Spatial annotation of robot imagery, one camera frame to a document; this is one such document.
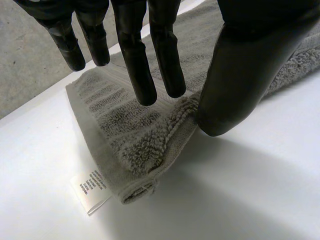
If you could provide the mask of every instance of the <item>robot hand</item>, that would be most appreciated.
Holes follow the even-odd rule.
[[[110,62],[103,25],[109,0],[14,1],[47,29],[73,71],[82,70],[86,65],[71,25],[73,11],[94,63],[104,66]],[[178,98],[186,91],[177,38],[173,33],[180,1],[148,0],[150,33],[166,91],[172,98]],[[152,105],[157,100],[157,92],[140,33],[147,0],[111,0],[111,3],[119,45],[137,100],[144,106]]]

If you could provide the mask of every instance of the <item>white table surface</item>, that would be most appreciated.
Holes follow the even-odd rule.
[[[320,73],[221,137],[197,129],[151,197],[88,216],[69,181],[95,164],[65,86],[93,67],[0,120],[1,240],[320,239]]]

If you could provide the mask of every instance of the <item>gray concrete floor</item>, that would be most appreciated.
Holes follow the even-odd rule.
[[[90,52],[75,14],[72,25],[88,62]],[[110,48],[118,42],[111,6],[104,26]],[[0,1],[0,41],[0,119],[72,72],[48,32],[13,0]]]

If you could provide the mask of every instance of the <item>white label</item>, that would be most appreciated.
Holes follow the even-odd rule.
[[[70,182],[88,215],[112,196],[98,170],[81,173],[74,176]]]

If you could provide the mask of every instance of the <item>folded towel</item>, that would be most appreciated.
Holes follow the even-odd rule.
[[[150,36],[143,41],[158,93],[154,105],[142,106],[136,100],[121,53],[112,56],[113,63],[85,72],[66,87],[92,157],[123,204],[154,192],[159,176],[195,131],[200,90],[222,25],[218,3],[212,0],[178,16],[174,32],[187,87],[179,99],[166,93]],[[297,53],[266,94],[314,70],[319,59],[319,48]]]

